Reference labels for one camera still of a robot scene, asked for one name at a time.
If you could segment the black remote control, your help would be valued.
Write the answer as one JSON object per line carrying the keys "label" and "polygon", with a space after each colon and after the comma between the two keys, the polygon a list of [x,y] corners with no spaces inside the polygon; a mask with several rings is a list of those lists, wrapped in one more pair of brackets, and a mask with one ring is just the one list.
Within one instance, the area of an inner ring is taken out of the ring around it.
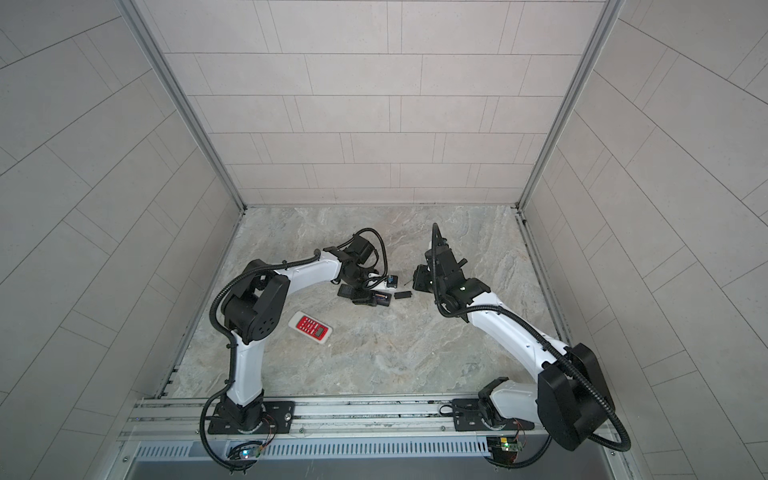
{"label": "black remote control", "polygon": [[350,285],[342,284],[339,287],[337,295],[341,298],[349,299],[355,305],[362,306],[384,306],[388,307],[391,303],[392,294],[375,290],[356,289]]}

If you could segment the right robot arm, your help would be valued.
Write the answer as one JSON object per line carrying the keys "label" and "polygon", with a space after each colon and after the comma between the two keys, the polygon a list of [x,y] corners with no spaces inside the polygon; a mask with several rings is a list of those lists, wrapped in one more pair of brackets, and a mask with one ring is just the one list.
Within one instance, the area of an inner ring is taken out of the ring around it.
{"label": "right robot arm", "polygon": [[573,451],[586,440],[625,452],[627,430],[615,411],[596,355],[586,345],[569,346],[512,312],[477,278],[467,278],[445,238],[437,235],[414,272],[414,289],[430,293],[438,312],[482,330],[512,354],[536,381],[537,419],[561,447]]}

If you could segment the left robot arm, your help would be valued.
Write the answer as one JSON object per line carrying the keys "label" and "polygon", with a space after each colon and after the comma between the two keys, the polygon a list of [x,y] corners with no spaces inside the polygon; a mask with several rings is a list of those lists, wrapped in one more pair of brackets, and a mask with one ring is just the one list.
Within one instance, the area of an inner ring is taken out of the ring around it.
{"label": "left robot arm", "polygon": [[308,259],[280,264],[250,262],[215,297],[209,321],[230,342],[229,373],[219,394],[223,408],[235,415],[261,410],[262,360],[266,338],[275,330],[289,295],[309,286],[338,284],[341,296],[357,305],[376,306],[387,296],[376,288],[389,276],[383,239],[374,246],[364,228],[338,246],[317,250]]}

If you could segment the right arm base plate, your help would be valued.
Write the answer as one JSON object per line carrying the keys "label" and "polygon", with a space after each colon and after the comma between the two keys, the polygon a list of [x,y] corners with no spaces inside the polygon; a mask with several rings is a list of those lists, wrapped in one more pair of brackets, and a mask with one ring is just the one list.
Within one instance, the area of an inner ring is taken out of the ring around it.
{"label": "right arm base plate", "polygon": [[457,398],[446,404],[445,411],[439,409],[442,416],[450,416],[457,432],[485,431],[532,431],[535,423],[519,418],[505,418],[497,413],[489,401]]}

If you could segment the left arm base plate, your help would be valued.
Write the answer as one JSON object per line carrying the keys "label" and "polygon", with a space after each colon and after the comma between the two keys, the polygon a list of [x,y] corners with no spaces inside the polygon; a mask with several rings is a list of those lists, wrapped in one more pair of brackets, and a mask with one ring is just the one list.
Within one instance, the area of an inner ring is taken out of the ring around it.
{"label": "left arm base plate", "polygon": [[209,418],[207,433],[213,435],[287,434],[296,404],[292,401],[256,402],[240,407],[225,399]]}

